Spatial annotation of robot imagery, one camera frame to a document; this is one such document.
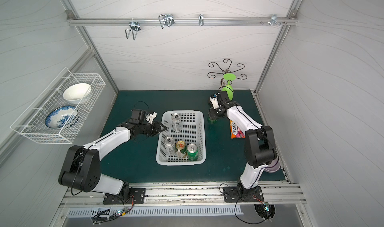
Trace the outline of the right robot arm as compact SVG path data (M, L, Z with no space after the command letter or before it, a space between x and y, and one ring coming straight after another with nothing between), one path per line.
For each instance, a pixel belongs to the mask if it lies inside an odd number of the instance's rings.
M239 186L250 190L258 186L263 172L274 173L281 168L273 129L264 126L249 116L237 102L220 103L217 98L209 100L211 121L227 117L245 134L244 154L246 167L240 176Z

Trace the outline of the silver can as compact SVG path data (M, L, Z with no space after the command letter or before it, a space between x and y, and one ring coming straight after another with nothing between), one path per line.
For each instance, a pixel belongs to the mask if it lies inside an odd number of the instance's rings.
M169 156L173 156L176 154L175 140L173 137L166 137L165 148Z
M182 130L182 119L179 113L172 113L172 122L175 132Z

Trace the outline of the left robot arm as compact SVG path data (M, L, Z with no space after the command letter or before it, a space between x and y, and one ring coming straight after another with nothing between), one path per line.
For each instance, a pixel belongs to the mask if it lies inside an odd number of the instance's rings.
M58 182L81 192L98 192L124 199L129 195L129 184L102 174L101 160L132 137L153 137L165 130L167 127L158 121L151 124L122 123L91 143L74 145L68 149Z

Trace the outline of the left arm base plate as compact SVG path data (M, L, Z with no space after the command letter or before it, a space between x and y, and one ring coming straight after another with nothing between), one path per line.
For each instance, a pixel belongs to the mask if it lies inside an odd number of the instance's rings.
M145 188L129 188L123 189L120 194L112 195L105 194L103 204L104 205L122 205L122 204L134 204L141 205L145 202L146 197Z

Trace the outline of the silver can front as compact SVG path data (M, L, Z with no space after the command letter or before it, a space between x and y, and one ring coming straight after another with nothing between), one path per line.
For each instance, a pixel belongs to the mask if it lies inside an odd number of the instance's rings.
M176 154L175 140L173 137L166 137L165 148L169 156L173 156Z

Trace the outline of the green can front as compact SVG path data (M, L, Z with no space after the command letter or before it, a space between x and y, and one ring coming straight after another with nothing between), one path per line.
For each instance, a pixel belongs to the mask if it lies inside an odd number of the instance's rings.
M198 160L199 149L196 144L189 144L187 147L187 153L190 161L194 162Z

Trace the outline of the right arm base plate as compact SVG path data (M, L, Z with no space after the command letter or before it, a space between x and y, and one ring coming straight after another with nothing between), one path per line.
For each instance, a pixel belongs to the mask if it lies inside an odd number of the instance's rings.
M240 187L223 187L221 193L226 203L263 203L264 194L261 187L241 189Z

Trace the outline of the gold top green can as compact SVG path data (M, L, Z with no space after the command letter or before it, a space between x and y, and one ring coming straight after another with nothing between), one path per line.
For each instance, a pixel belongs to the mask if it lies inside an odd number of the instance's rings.
M184 158L187 154L186 142L183 140L177 141L175 146L176 146L176 154L178 158L181 158L181 159Z

